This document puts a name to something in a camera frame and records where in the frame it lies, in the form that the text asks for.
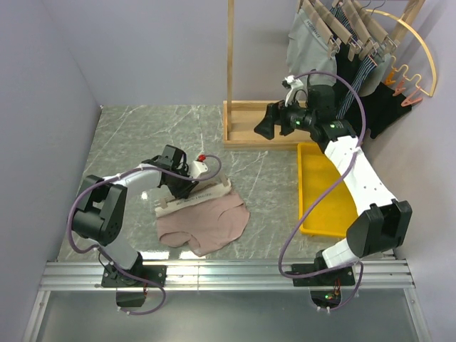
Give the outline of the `pink and cream underwear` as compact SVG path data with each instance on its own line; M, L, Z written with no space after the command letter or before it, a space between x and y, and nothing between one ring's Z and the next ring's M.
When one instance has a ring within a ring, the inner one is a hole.
M156 215L157 238L168 247L187 245L203 257L240 238L249 218L244 200L231 190L223 197L163 217Z

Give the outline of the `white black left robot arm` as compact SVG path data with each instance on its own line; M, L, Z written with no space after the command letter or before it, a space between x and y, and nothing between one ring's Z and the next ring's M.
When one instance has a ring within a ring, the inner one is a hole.
M93 243L107 262L102 285L139 286L143 279L163 284L166 268L143 265L143 257L121 234L129 197L165 186L177 199L187 199L207 171L204 160L187 161L186 153L166 145L162 154L116 176L87 176L69 215L70 232Z

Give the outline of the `beige clip hanger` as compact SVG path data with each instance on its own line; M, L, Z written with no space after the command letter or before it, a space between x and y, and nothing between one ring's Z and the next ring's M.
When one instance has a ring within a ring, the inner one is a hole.
M231 181L224 174L220 174L210 180L199 182L187 198L178 199L173 196L160 198L155 202L154 211L158 217L163 217L186 207L223 197L229 194L231 189Z

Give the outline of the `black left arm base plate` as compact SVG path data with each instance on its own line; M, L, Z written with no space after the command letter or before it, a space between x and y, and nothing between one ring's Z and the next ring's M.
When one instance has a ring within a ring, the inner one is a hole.
M139 288L149 286L154 282L160 286L165 285L167 267L165 265L144 266L138 274L125 275L113 265L106 265L101 286L103 288Z

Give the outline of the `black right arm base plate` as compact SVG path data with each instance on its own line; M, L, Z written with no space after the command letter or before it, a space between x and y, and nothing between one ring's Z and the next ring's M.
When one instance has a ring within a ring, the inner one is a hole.
M298 276L318 271L314 264L292 264L288 275ZM305 279L293 279L295 287L353 286L356 283L351 266Z

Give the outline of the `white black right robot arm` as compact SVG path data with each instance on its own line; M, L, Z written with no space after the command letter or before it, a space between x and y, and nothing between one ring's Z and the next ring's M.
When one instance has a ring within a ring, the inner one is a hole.
M320 151L337 169L337 184L345 184L356 206L357 218L346 237L315 258L315 279L324 285L338 278L339 269L363 257L403 245L413 210L383 184L361 149L361 137L351 124L336 118L334 92L329 85L304 86L285 81L286 98L268 104L254 132L274 138L279 126L283 136L295 130L308 132Z

